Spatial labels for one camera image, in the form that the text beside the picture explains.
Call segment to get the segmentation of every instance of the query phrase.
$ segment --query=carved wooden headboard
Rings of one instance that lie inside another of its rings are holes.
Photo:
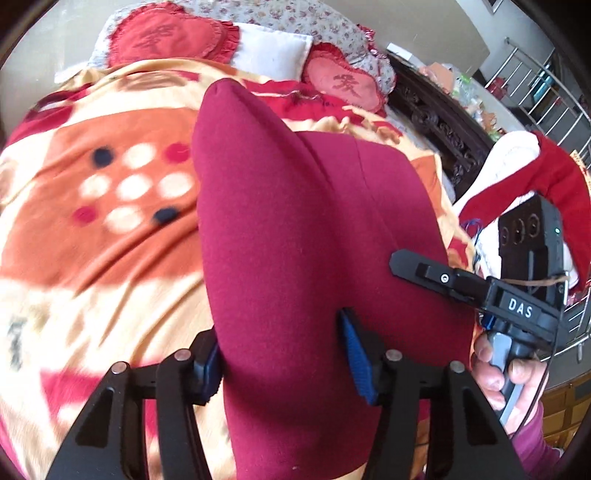
[[[456,198],[461,197],[476,180],[494,142],[458,103],[410,65],[393,56],[390,63],[398,81],[389,105],[410,118],[440,150],[443,169]]]

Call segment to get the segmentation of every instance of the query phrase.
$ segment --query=finger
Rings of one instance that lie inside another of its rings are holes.
[[[473,362],[472,376],[481,389],[498,392],[505,385],[505,377],[501,370],[480,360]]]
[[[546,365],[538,360],[513,360],[509,366],[509,379],[515,385],[535,384],[537,388],[544,376]]]
[[[483,388],[482,393],[484,393],[484,396],[488,400],[488,403],[491,404],[493,410],[502,410],[505,408],[505,399],[501,392]]]
[[[481,334],[474,342],[474,352],[483,362],[488,363],[492,360],[492,345],[488,341],[486,333]]]
[[[511,366],[509,367],[509,377],[511,378],[511,373],[513,373],[513,378],[515,380],[523,380],[525,378],[525,383],[521,395],[516,403],[516,408],[523,413],[526,414],[527,410],[529,409],[532,403],[537,403],[539,401],[539,396],[536,397],[536,393],[538,392],[538,387],[540,383],[544,379],[546,365],[542,362],[538,362],[537,360],[527,360],[524,361],[523,370],[520,371],[520,367],[522,365],[517,363],[517,368],[513,365],[516,361],[513,361]],[[545,389],[545,385],[543,385],[542,389],[540,390],[540,396]]]

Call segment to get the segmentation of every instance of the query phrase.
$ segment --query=chinese character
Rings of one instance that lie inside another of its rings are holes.
[[[361,98],[353,88],[354,85],[359,85],[359,82],[353,78],[353,75],[345,73],[342,75],[337,75],[333,78],[334,80],[341,80],[340,84],[335,85],[336,90],[342,89],[344,92],[350,92],[351,95]]]
[[[161,37],[170,37],[174,31],[173,25],[159,25],[158,27],[148,30],[144,38],[134,45],[134,48],[147,48],[152,54],[158,55],[158,43]]]

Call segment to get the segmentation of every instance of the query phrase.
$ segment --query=maroon sleeve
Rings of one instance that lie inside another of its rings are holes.
[[[519,435],[513,438],[513,447],[515,447],[525,471],[535,480],[547,478],[560,459],[558,450],[553,449],[544,441],[543,418],[544,407],[540,403],[533,420],[522,429]]]

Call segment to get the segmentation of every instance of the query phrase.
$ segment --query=white pillow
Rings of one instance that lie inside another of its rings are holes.
[[[248,23],[240,27],[240,42],[230,65],[273,80],[301,80],[313,37]]]

